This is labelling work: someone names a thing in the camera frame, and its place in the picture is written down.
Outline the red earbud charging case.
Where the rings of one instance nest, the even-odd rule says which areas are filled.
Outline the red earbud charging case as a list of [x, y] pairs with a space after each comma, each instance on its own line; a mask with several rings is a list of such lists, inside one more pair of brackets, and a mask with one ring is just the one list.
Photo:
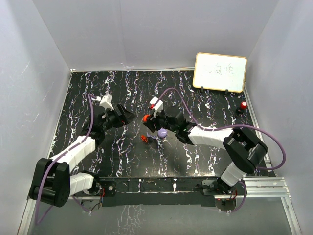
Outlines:
[[146, 115], [144, 115], [143, 116], [143, 122], [147, 122], [147, 120], [148, 120], [148, 118], [150, 117], [150, 115], [149, 114], [146, 114]]

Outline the red wireless earbud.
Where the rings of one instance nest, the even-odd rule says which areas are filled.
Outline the red wireless earbud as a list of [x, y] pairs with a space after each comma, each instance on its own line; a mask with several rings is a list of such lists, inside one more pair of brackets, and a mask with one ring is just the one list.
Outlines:
[[143, 142], [145, 142], [145, 143], [147, 143], [148, 142], [148, 140], [147, 140], [147, 137], [146, 136], [144, 136], [144, 135], [141, 135], [141, 140], [143, 141]]

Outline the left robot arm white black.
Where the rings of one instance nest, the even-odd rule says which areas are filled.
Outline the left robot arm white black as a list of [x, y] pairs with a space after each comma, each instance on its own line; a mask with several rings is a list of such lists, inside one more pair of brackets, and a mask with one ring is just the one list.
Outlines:
[[50, 159], [38, 160], [29, 197], [56, 207], [62, 207], [69, 197], [86, 191], [90, 195], [100, 192], [101, 183], [95, 173], [83, 171], [72, 175], [74, 168], [104, 141], [105, 133], [133, 121], [135, 114], [117, 104], [113, 109], [93, 106], [89, 122], [70, 146]]

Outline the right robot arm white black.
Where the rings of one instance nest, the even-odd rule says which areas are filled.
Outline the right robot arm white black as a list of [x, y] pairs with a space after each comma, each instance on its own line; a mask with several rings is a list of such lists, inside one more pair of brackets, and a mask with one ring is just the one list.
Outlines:
[[232, 162], [216, 181], [202, 187], [218, 194], [230, 194], [237, 182], [256, 170], [268, 152], [268, 147], [247, 127], [205, 131], [203, 127], [187, 121], [176, 107], [145, 115], [143, 124], [151, 132], [161, 129], [171, 131], [183, 144], [224, 149]]

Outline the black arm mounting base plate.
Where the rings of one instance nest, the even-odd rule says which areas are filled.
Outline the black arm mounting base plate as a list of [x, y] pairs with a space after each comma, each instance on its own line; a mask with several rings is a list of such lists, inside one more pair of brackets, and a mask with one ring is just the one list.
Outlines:
[[232, 210], [246, 196], [244, 181], [227, 186], [217, 177], [100, 177], [93, 189], [76, 194], [84, 200], [98, 199], [103, 207], [125, 205], [201, 205]]

